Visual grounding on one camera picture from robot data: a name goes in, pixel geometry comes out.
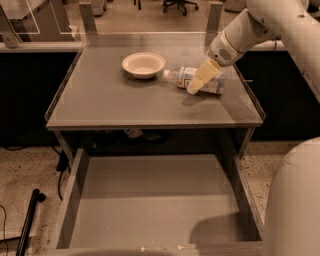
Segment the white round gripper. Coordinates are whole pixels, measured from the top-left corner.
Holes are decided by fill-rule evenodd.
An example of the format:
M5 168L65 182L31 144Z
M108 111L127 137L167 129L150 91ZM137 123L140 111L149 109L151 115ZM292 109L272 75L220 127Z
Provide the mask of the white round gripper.
M211 58L202 63L186 90L196 94L212 80L221 67L231 66L255 45L276 38L264 20L253 9L245 8L211 42L207 55Z

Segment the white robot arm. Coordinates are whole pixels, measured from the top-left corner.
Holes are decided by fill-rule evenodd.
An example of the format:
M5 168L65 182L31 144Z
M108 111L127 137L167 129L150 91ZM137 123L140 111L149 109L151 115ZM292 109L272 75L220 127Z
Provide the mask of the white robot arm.
M187 87L195 94L255 45L278 37L309 86L286 113L300 121L318 120L320 23L308 13L319 0L245 0L246 7L210 44L210 59ZM268 194L261 256L320 256L320 139L292 148L274 174Z

